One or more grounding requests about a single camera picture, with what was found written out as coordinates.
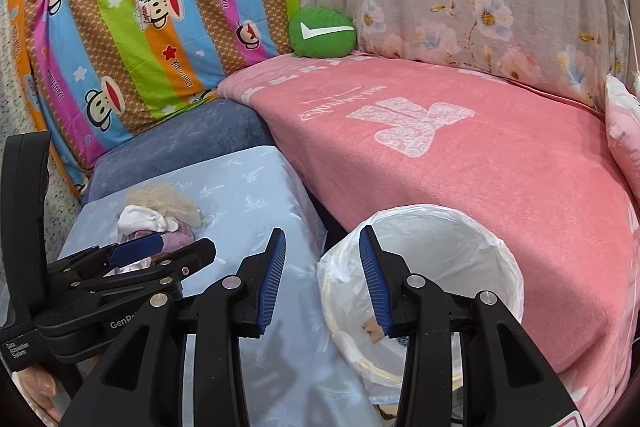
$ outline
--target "light blue cloth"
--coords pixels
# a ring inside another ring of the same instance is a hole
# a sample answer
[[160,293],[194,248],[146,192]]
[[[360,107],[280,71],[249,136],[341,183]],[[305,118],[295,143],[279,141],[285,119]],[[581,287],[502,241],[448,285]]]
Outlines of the light blue cloth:
[[[324,323],[316,262],[326,230],[297,174],[280,152],[261,146],[191,165],[136,185],[169,181],[204,215],[196,238],[208,237],[218,254],[183,282],[196,295],[236,272],[242,259],[264,251],[274,227],[287,237],[287,260],[273,322],[259,340],[241,340],[244,387],[252,427],[378,427],[361,384],[331,341]],[[113,242],[127,190],[89,203],[63,255]],[[184,426],[193,424],[194,338],[185,371]]]

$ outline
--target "metal screw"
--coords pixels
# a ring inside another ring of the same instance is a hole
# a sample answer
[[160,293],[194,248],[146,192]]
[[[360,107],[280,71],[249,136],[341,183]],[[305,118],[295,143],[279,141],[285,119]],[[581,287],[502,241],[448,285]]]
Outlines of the metal screw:
[[480,294],[480,300],[487,306],[493,306],[498,301],[498,298],[493,292],[482,292]]
[[167,304],[168,300],[169,297],[167,297],[164,293],[156,293],[149,299],[149,302],[154,308],[160,308]]
[[422,275],[414,274],[406,278],[406,283],[411,286],[411,288],[422,288],[427,284],[427,280]]
[[242,280],[239,277],[236,277],[235,275],[226,277],[226,279],[222,281],[222,286],[227,290],[235,290],[241,284],[242,284]]

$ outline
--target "red star print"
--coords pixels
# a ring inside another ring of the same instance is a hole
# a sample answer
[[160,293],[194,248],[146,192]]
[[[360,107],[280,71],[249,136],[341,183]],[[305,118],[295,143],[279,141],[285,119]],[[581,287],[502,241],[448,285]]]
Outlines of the red star print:
[[164,60],[174,60],[175,53],[178,51],[178,48],[172,48],[171,46],[167,46],[166,49],[162,52],[164,55]]

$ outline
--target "white trash can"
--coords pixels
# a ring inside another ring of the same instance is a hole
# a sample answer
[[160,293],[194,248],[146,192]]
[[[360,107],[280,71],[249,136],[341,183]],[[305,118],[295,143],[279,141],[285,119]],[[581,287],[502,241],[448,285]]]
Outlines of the white trash can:
[[[322,310],[332,339],[363,378],[373,403],[398,402],[406,346],[382,337],[382,330],[372,331],[377,325],[358,249],[360,230],[366,225],[373,226],[383,250],[402,255],[413,273],[423,274],[446,292],[467,297],[491,290],[522,320],[522,273],[501,239],[466,214],[434,204],[378,212],[318,264]],[[456,390],[463,383],[458,335],[452,338],[452,353]]]

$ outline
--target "purple cloth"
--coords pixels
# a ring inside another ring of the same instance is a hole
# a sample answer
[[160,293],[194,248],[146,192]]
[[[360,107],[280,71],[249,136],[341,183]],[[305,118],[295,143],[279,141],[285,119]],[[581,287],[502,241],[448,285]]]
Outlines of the purple cloth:
[[[132,233],[130,238],[137,239],[139,237],[145,237],[145,235],[149,235],[150,233],[153,232],[151,232],[151,230],[138,230]],[[173,253],[195,241],[190,225],[180,220],[178,220],[178,230],[175,232],[162,232],[161,235],[164,247],[162,247],[162,251],[159,253]]]

